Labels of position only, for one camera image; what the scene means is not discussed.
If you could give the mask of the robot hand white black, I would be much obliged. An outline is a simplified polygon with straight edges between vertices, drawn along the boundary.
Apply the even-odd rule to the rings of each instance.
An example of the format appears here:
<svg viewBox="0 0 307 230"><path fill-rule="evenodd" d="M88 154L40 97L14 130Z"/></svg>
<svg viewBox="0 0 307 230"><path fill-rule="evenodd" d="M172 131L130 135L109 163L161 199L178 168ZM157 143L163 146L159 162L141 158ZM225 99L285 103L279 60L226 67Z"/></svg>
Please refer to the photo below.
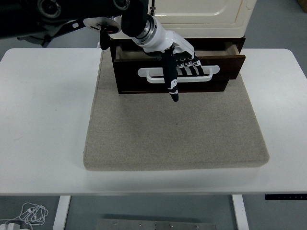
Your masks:
<svg viewBox="0 0 307 230"><path fill-rule="evenodd" d="M177 67L188 67L192 74L204 75L194 47L176 32L166 30L155 18L147 19L144 30L132 40L146 55L161 60L164 82L174 102L179 99Z"/></svg>

